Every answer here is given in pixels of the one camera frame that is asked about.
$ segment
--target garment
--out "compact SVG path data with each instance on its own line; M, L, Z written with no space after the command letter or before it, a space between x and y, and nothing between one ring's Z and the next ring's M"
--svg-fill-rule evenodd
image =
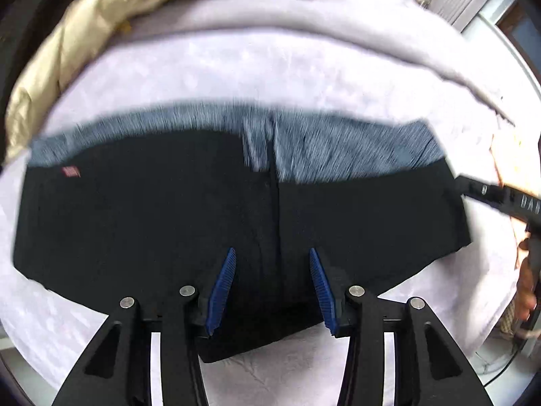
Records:
M311 247L379 294L469 242L421 121L183 104L35 141L14 265L94 310L129 295L155 318L234 247L224 321L198 343L211 362L321 321Z

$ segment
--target person's hand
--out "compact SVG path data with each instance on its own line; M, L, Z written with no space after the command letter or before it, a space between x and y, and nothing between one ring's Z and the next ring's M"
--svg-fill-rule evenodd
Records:
M523 250L528 250L528 238L521 241L518 246ZM522 261L520 273L517 282L517 295L515 298L515 318L528 320L530 311L535 310L537 298L534 295L534 275L530 270L528 258Z

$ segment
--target red label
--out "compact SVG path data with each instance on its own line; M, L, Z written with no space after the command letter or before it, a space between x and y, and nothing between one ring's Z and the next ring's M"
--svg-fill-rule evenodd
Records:
M66 177L80 177L80 172L77 169L77 166L64 166L62 171Z

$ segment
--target finger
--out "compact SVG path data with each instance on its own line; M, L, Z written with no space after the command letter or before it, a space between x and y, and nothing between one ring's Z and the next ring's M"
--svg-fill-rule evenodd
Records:
M531 292L518 292L517 293L517 302L522 308L529 310L535 310L537 307L537 298Z
M534 288L534 274L530 269L528 258L524 259L524 261L522 261L522 265L520 266L517 288L527 290L532 290Z
M529 317L530 317L529 309L526 309L520 306L515 307L515 319L528 320Z
M518 248L522 250L530 250L530 239L524 238L522 241L519 242Z

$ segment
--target metal screw head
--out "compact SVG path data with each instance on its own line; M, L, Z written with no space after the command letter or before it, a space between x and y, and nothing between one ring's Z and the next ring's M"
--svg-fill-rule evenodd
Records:
M135 303L135 299L128 296L127 298L124 298L123 300L120 301L120 306L123 309L128 309L131 306L133 306L134 303Z
M191 296L194 293L195 287L192 287L191 285L185 285L184 287L182 287L182 289L180 289L180 294L182 294L183 296Z
M350 295L360 297L364 294L364 289L360 285L352 285L350 287Z
M413 298L409 301L409 304L416 310L420 310L425 307L425 302L421 298Z

